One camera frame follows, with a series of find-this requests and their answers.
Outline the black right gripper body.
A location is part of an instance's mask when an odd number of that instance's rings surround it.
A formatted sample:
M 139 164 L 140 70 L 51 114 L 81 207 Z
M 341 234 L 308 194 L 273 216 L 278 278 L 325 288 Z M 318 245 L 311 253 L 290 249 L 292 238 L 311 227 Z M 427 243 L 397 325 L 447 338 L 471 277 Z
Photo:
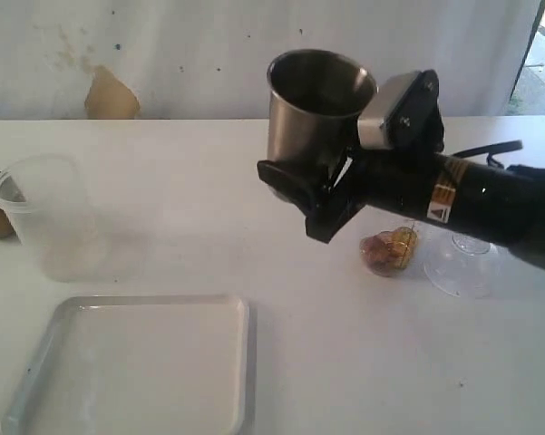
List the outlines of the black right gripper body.
M 307 236 L 328 243 L 363 207 L 425 222 L 433 183 L 441 171 L 444 127 L 438 109 L 425 123 L 413 150 L 362 151 L 313 217 Z

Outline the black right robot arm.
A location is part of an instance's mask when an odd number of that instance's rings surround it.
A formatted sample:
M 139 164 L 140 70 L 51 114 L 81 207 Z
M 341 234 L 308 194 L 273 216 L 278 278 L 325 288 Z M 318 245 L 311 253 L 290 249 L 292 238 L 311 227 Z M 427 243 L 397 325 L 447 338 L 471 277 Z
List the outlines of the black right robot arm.
M 323 243 L 371 206 L 505 247 L 545 269 L 545 169 L 445 156 L 442 134 L 434 114 L 408 149 L 349 143 L 352 163 L 337 183 L 324 167 L 271 160 L 258 162 L 258 176 L 300 209 L 307 236 Z

